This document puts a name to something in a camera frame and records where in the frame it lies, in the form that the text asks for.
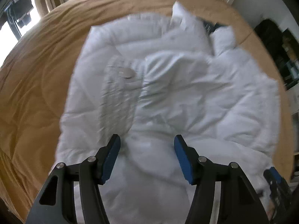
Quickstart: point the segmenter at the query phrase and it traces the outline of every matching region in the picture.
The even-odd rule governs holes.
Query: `silver screw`
[[[56,165],[57,168],[63,168],[64,167],[64,163],[63,162],[60,162]]]
[[[236,162],[232,162],[232,163],[231,163],[231,167],[232,167],[232,168],[238,168],[238,167],[239,167],[239,164],[237,164]]]
[[[206,158],[205,156],[200,156],[200,157],[198,158],[198,161],[200,161],[200,162],[206,162],[206,161],[207,161],[207,158]]]
[[[93,161],[95,161],[96,160],[96,157],[95,156],[90,156],[88,159],[87,159],[87,161],[89,161],[89,162],[93,162]]]

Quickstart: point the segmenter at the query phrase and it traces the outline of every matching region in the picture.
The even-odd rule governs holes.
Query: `brown blanket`
[[[54,162],[68,83],[93,25],[132,13],[171,15],[176,0],[70,0],[46,15],[18,42],[0,71],[0,195],[22,221],[26,219]],[[196,16],[232,25],[237,42],[278,80],[280,139],[273,157],[286,179],[292,170],[291,117],[283,82],[252,29],[220,0],[178,0]]]

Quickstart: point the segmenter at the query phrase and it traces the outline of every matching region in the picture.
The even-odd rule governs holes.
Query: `snap button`
[[[134,77],[134,70],[131,68],[120,68],[119,69],[119,75],[123,78],[131,78]]]

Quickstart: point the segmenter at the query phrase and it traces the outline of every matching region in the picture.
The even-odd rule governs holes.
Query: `white jacket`
[[[237,162],[255,189],[267,190],[278,87],[235,47],[231,27],[207,36],[175,3],[172,18],[144,13],[91,28],[60,126],[55,164],[82,162],[112,134],[121,137],[111,178],[100,186],[111,224],[184,223],[195,186],[183,177],[174,136],[215,163]],[[211,223],[219,196],[217,184]],[[262,201],[266,207],[267,195]],[[83,223],[78,185],[75,202]]]

